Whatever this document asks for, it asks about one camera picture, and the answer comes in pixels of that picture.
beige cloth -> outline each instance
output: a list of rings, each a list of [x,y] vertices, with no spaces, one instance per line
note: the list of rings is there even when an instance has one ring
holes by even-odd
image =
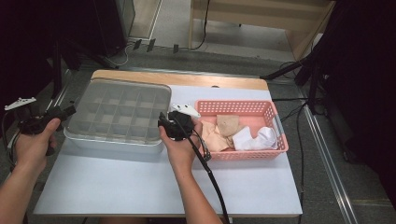
[[[236,115],[217,115],[217,125],[204,120],[202,123],[202,138],[211,152],[234,148],[233,135],[244,128]]]
[[[229,147],[227,144],[227,140],[223,136],[221,136],[217,125],[207,121],[202,121],[202,124],[202,138],[205,140],[209,151],[220,152],[225,148]]]

table surface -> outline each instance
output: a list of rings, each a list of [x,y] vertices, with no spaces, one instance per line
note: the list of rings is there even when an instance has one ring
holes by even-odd
[[[168,84],[171,104],[198,99],[271,99],[264,80],[146,72],[96,71],[106,77]],[[288,156],[273,160],[210,161],[230,217],[296,217],[302,213]],[[219,198],[198,160],[192,170],[206,198],[222,214]],[[48,216],[184,217],[167,159],[159,154],[79,148],[65,139],[35,214]]]

black stand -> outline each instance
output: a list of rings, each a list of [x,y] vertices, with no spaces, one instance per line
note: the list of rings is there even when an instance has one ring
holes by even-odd
[[[311,110],[312,114],[317,114],[315,110],[315,98],[316,98],[316,90],[318,88],[318,77],[320,76],[320,67],[315,60],[315,52],[312,51],[308,56],[302,58],[300,61],[292,63],[285,68],[280,69],[279,71],[274,72],[273,74],[260,77],[261,79],[265,80],[272,80],[274,78],[280,77],[288,72],[293,71],[296,68],[302,67],[297,76],[294,79],[294,82],[298,86],[303,86],[310,77],[311,83],[309,87],[309,94],[308,94],[308,107]]]
[[[340,4],[340,2],[336,2],[323,37],[314,46],[311,53],[309,53],[305,58],[302,58],[300,61],[292,63],[291,65],[286,66],[285,68],[280,69],[273,74],[260,78],[272,80],[290,71],[293,71],[296,68],[302,67],[297,76],[294,78],[294,82],[298,86],[303,86],[309,80],[309,78],[311,78],[308,94],[308,107],[312,114],[316,115],[317,112],[315,111],[315,98],[318,88],[318,81],[320,76],[322,76],[322,65],[328,60],[328,54],[332,52],[333,42],[337,40],[339,41],[339,38],[336,36],[337,32],[335,31],[344,18],[346,12],[346,7]]]

white plastic piece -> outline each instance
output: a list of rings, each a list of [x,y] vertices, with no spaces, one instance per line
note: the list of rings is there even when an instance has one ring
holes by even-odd
[[[186,115],[193,116],[193,117],[195,117],[196,119],[198,119],[198,118],[201,117],[201,114],[198,113],[198,111],[196,111],[196,110],[194,109],[194,107],[192,107],[191,105],[172,105],[172,107],[173,107],[176,111],[178,111],[178,112],[180,112],[180,113],[182,113],[182,114],[186,114]]]
[[[21,97],[14,103],[12,103],[12,105],[6,105],[4,107],[5,110],[11,110],[17,107],[20,107],[21,105],[28,105],[32,102],[35,101],[35,97],[32,97],[31,99],[22,99]]]

forearm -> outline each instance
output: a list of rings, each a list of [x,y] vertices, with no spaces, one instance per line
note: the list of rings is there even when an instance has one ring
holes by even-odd
[[[175,171],[175,176],[183,200],[187,223],[222,223],[219,216],[202,193],[191,171]]]
[[[21,224],[38,174],[15,168],[0,188],[0,223]]]

